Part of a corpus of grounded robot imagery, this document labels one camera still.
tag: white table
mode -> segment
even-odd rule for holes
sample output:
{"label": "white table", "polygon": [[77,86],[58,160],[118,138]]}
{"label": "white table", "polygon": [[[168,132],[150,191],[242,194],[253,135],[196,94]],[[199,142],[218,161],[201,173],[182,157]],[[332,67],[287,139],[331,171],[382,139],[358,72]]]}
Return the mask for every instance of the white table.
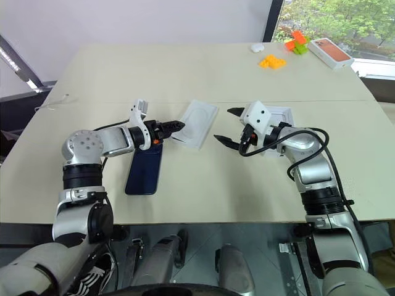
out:
{"label": "white table", "polygon": [[[395,218],[394,127],[373,96],[350,68],[334,72],[310,52],[265,47],[260,54],[249,44],[82,49],[47,98],[69,94],[67,101],[37,112],[0,169],[0,222],[52,223],[64,140],[75,130],[128,118],[136,98],[149,101],[147,119],[179,119],[192,99],[219,112],[201,150],[165,142],[154,195],[124,193],[132,154],[108,160],[103,185],[115,223],[304,221],[286,158],[240,157],[212,136],[239,139],[243,127],[226,110],[257,99],[291,107],[297,126],[329,132],[346,195],[361,220]],[[260,68],[271,53],[287,66]]]}

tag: metal floor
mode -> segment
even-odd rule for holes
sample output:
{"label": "metal floor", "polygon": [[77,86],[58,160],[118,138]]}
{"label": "metal floor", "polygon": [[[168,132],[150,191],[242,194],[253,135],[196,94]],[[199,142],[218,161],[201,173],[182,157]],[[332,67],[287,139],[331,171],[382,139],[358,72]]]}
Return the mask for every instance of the metal floor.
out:
{"label": "metal floor", "polygon": [[[223,244],[237,246],[250,267],[257,295],[306,294],[296,257],[278,252],[279,242],[291,240],[293,224],[163,224],[130,226],[130,239],[114,242],[112,246],[119,262],[120,282],[124,269],[126,250],[132,238],[148,238],[152,246],[161,238],[187,229],[189,243],[186,262],[182,269],[173,269],[173,282],[217,285],[215,251]],[[107,286],[111,290],[114,283]]]}

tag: green foliage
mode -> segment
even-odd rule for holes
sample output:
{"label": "green foliage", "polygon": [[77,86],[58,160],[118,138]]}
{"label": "green foliage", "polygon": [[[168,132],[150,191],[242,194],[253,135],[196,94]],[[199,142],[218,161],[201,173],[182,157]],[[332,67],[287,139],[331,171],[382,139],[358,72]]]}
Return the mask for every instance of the green foliage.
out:
{"label": "green foliage", "polygon": [[292,30],[302,30],[311,39],[328,37],[351,51],[368,36],[392,41],[395,0],[292,0],[283,7],[275,41],[291,39]]}

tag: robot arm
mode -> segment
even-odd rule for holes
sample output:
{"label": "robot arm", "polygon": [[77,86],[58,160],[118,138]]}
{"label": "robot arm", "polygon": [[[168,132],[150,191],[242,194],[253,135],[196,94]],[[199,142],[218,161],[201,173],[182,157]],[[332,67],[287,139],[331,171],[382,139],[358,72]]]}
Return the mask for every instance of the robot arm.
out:
{"label": "robot arm", "polygon": [[[228,111],[239,116],[245,128],[240,143],[215,136],[220,142],[242,156],[276,149],[295,164],[288,173],[306,210],[310,226],[306,238],[309,259],[311,265],[316,264],[312,266],[316,276],[324,278],[323,295],[350,295],[350,291],[354,294],[361,290],[365,291],[361,295],[387,295],[382,285],[367,273],[369,262],[361,236],[346,210],[349,205],[341,196],[331,165],[321,154],[327,151],[327,134],[327,141],[323,142],[312,129],[294,128],[286,123],[270,126],[271,114],[259,101],[245,109]],[[247,152],[250,145],[257,146],[257,150]]]}
{"label": "robot arm", "polygon": [[65,141],[62,154],[64,190],[52,227],[53,243],[39,245],[0,269],[0,295],[63,295],[89,271],[105,251],[113,213],[102,186],[101,157],[147,150],[160,144],[184,123],[143,122],[147,103],[136,101],[130,125],[96,131],[80,130]]}

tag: white wall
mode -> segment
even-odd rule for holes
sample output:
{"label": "white wall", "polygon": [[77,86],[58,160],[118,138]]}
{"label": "white wall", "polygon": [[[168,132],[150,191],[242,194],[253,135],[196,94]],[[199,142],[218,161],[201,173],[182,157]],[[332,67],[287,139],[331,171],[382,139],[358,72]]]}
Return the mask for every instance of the white wall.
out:
{"label": "white wall", "polygon": [[32,92],[12,69],[0,59],[0,101],[2,97]]}
{"label": "white wall", "polygon": [[86,43],[262,41],[272,0],[1,0],[0,33],[41,81]]}

